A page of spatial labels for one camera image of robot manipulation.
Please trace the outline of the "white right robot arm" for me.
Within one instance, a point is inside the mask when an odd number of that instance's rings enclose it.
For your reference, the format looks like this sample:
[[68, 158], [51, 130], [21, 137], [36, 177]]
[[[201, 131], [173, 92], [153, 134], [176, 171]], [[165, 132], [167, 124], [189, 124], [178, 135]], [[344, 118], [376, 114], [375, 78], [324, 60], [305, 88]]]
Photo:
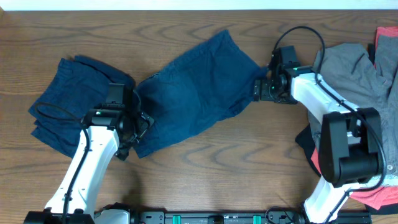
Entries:
[[254, 101], [303, 104], [321, 124], [321, 177], [303, 203], [297, 223], [329, 223], [353, 192], [381, 186], [386, 176], [381, 119], [374, 108], [345, 100], [312, 67], [277, 66], [271, 78], [254, 82]]

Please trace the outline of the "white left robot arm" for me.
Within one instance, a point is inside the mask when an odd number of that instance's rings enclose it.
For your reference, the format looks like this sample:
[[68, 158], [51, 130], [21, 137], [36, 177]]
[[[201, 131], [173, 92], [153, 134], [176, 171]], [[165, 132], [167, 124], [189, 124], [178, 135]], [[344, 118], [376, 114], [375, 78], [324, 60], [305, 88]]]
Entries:
[[98, 192], [113, 157], [124, 160], [154, 119], [141, 110], [91, 109], [81, 121], [80, 141], [71, 164], [44, 210], [30, 211], [24, 223], [139, 223], [129, 206], [95, 209]]

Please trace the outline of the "dark blue denim shorts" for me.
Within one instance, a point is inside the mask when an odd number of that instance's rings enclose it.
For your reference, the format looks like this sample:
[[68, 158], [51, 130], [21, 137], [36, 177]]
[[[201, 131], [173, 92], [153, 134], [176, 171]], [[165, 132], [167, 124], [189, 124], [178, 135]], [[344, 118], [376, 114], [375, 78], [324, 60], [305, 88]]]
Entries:
[[154, 119], [136, 154], [146, 157], [240, 114], [267, 72], [227, 30], [188, 50], [136, 88], [142, 110]]

